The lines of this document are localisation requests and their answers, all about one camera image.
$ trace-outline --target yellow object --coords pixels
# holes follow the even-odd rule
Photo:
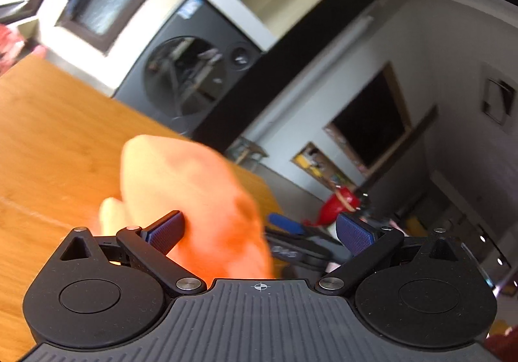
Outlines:
[[[307,160],[306,156],[304,156],[302,153],[295,156],[295,162],[297,162],[302,169],[307,169],[309,166],[311,166],[310,161]]]
[[[421,222],[419,219],[415,216],[411,216],[407,219],[407,229],[408,235],[411,237],[427,237],[428,232],[425,228],[423,228],[423,225],[421,225]]]
[[[317,178],[322,177],[322,172],[320,171],[320,169],[315,168],[315,166],[312,166],[311,168],[309,168],[309,170],[313,172],[313,175],[315,175]]]
[[[510,327],[509,324],[507,324],[507,322],[505,322],[504,320],[495,320],[493,322],[493,325],[491,325],[491,328],[489,330],[489,335],[494,335],[494,334],[501,334],[501,335],[505,335],[506,333],[506,330]]]

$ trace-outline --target washing machine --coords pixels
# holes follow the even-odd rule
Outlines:
[[[186,0],[113,97],[190,137],[260,54],[206,0]]]

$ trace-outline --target floor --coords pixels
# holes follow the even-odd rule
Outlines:
[[[260,164],[255,173],[270,187],[286,217],[295,221],[317,220],[322,200],[266,166]]]

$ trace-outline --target blue handle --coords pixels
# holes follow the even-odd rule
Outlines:
[[[369,225],[366,223],[356,222],[343,213],[339,214],[336,219],[336,235],[353,256],[358,255],[376,241],[374,229],[372,232],[368,229]]]
[[[304,227],[299,222],[288,219],[287,217],[278,213],[270,213],[268,215],[268,221],[272,225],[284,229],[292,235],[303,235],[306,232]]]

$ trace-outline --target sticker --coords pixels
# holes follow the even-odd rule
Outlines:
[[[203,4],[203,0],[187,0],[185,3],[183,3],[182,7],[178,9],[177,14],[185,19],[189,20],[196,11],[198,11],[198,8],[201,7]]]

